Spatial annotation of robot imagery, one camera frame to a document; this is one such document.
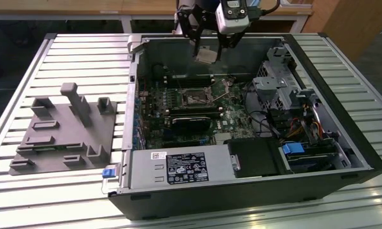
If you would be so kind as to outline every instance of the metal bracket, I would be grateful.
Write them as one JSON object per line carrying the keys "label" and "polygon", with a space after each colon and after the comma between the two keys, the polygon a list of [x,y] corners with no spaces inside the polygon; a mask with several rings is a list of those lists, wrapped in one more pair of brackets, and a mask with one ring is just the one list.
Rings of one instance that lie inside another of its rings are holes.
{"label": "metal bracket", "polygon": [[143,36],[140,34],[134,34],[128,36],[128,39],[127,39],[128,53],[135,53],[138,50],[142,49],[140,48],[142,39],[143,39]]}

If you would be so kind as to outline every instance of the white label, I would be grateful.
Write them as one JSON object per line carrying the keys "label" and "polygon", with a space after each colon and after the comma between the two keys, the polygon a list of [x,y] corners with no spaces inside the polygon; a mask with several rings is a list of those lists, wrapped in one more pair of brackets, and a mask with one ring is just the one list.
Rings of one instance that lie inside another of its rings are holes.
{"label": "white label", "polygon": [[152,152],[151,153],[151,159],[166,159],[167,152]]}
{"label": "white label", "polygon": [[108,13],[108,14],[118,14],[119,11],[114,11],[114,10],[102,10],[100,13]]}
{"label": "white label", "polygon": [[195,61],[211,64],[215,62],[216,56],[218,56],[218,53],[215,51],[200,48]]}

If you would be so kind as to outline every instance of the motherboard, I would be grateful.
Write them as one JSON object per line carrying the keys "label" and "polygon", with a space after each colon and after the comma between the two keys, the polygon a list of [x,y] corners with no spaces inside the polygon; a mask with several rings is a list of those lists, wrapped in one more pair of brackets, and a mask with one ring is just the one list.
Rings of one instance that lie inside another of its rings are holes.
{"label": "motherboard", "polygon": [[143,87],[146,148],[220,145],[254,137],[245,86],[231,75],[171,75]]}

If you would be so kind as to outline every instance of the silver metal panel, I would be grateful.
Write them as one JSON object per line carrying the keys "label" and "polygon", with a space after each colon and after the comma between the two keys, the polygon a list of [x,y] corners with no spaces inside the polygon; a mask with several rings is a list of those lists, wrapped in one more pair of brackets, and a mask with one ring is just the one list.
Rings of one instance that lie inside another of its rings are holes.
{"label": "silver metal panel", "polygon": [[[87,102],[96,102],[99,97],[108,97],[111,101],[114,102],[120,102],[126,101],[126,94],[91,94],[85,95]],[[64,96],[49,96],[49,100],[53,104],[67,104],[68,103],[68,98]],[[21,103],[21,107],[31,106],[33,102],[33,98],[25,98]]]}
{"label": "silver metal panel", "polygon": [[[346,78],[326,78],[326,83],[329,86],[333,85],[355,85],[359,84],[359,81],[354,77],[346,77]],[[303,78],[305,85],[311,85],[309,80]]]}
{"label": "silver metal panel", "polygon": [[306,55],[309,57],[335,57],[335,53],[331,51],[307,51]]}
{"label": "silver metal panel", "polygon": [[87,54],[128,54],[127,48],[104,48],[104,49],[52,49],[48,56],[52,55],[87,55]]}
{"label": "silver metal panel", "polygon": [[57,37],[53,42],[126,42],[128,36]]}
{"label": "silver metal panel", "polygon": [[39,71],[36,78],[65,78],[85,76],[128,75],[128,68],[47,70]]}
{"label": "silver metal panel", "polygon": [[[127,91],[127,85],[80,86],[77,88],[77,93],[80,95],[124,93],[126,91]],[[60,87],[31,88],[27,91],[27,96],[47,96],[47,95],[61,95]]]}
{"label": "silver metal panel", "polygon": [[313,63],[342,63],[337,57],[310,57]]}
{"label": "silver metal panel", "polygon": [[81,42],[81,43],[55,43],[53,49],[80,49],[80,48],[127,48],[126,42]]}
{"label": "silver metal panel", "polygon": [[43,63],[40,70],[128,68],[128,61]]}
{"label": "silver metal panel", "polygon": [[311,45],[311,46],[315,46],[315,45],[319,45],[319,46],[326,46],[327,44],[322,41],[322,40],[318,40],[318,41],[298,41],[299,45],[301,46],[306,46],[306,45]]}
{"label": "silver metal panel", "polygon": [[[57,37],[122,37],[123,34],[59,34]],[[302,43],[302,48],[310,57],[334,57],[337,54],[342,64],[318,63],[317,68],[326,78],[358,79],[347,61],[338,55],[334,48],[317,34],[294,35]],[[48,51],[49,55],[97,55],[126,54],[126,42],[77,42],[56,43]],[[128,67],[111,67],[100,69],[47,70],[39,71],[33,66],[35,77],[31,84],[41,88],[25,89],[29,96],[51,95],[53,103],[64,103],[65,99],[59,93],[53,94],[52,86],[45,88],[45,82],[61,82],[63,79],[79,77],[96,79],[97,77],[120,77],[128,75]],[[381,98],[359,80],[358,85],[338,85],[330,87],[357,121],[369,141],[382,157],[382,104]],[[119,102],[119,110],[124,112],[126,89],[124,83],[112,85],[81,86],[85,98],[96,101],[97,97],[110,96]],[[377,228],[382,227],[382,175],[363,184],[345,187],[322,200],[287,203],[282,205],[262,206],[257,208],[237,209],[231,211],[211,212],[198,215],[159,219],[154,221],[130,221],[106,199],[102,193],[102,169],[33,174],[23,176],[8,175],[8,165],[13,157],[13,150],[24,135],[29,123],[28,113],[33,98],[21,98],[13,112],[15,120],[8,126],[11,131],[3,133],[0,140],[0,228],[156,228],[156,229],[191,229],[191,228]],[[114,147],[122,143],[124,118],[118,118],[115,126]],[[112,153],[111,163],[122,158],[122,152]],[[108,186],[116,187],[112,181]]]}
{"label": "silver metal panel", "polygon": [[79,33],[79,34],[57,34],[56,37],[123,37],[128,36],[130,34],[124,33]]}
{"label": "silver metal panel", "polygon": [[44,62],[87,62],[127,60],[127,54],[47,56]]}
{"label": "silver metal panel", "polygon": [[341,102],[373,101],[376,99],[370,93],[338,94],[337,98]]}
{"label": "silver metal panel", "polygon": [[61,79],[36,79],[32,82],[33,87],[61,86],[63,83],[76,83],[80,85],[123,84],[128,83],[128,76],[106,76],[106,77],[80,77]]}

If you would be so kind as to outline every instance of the barcode sticker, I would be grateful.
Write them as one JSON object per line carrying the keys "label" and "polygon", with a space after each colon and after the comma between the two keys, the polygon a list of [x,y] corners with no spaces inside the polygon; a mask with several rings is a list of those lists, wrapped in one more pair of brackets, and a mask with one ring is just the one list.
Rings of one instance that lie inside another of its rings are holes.
{"label": "barcode sticker", "polygon": [[151,153],[151,159],[166,159],[167,152],[152,152]]}

